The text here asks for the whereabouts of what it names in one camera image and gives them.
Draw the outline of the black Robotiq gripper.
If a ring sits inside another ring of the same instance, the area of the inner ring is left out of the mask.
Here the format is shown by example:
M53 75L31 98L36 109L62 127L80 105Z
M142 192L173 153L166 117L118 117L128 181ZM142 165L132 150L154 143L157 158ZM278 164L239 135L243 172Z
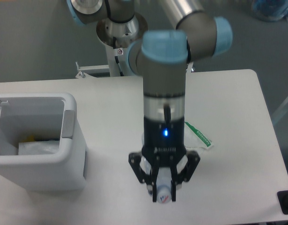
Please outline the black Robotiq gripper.
M184 155L188 161L180 173L178 163ZM146 159L145 171L141 168L142 156ZM176 201L177 186L189 182L198 163L199 154L184 147L184 117L165 123L144 117L144 145L141 152L129 153L129 164L140 183L152 188L152 201L157 201L157 176L159 168L168 167L171 171L171 199Z

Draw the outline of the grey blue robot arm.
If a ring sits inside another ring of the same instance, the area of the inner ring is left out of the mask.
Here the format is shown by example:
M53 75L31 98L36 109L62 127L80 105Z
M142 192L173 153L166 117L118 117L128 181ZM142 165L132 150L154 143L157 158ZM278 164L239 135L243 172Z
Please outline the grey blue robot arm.
M69 0L77 23L97 22L101 42L143 78L143 147L129 154L129 164L152 200L174 202L200 157L184 146L185 86L188 64L226 52L233 33L224 17L210 17L198 0L161 0L173 28L148 30L132 0Z

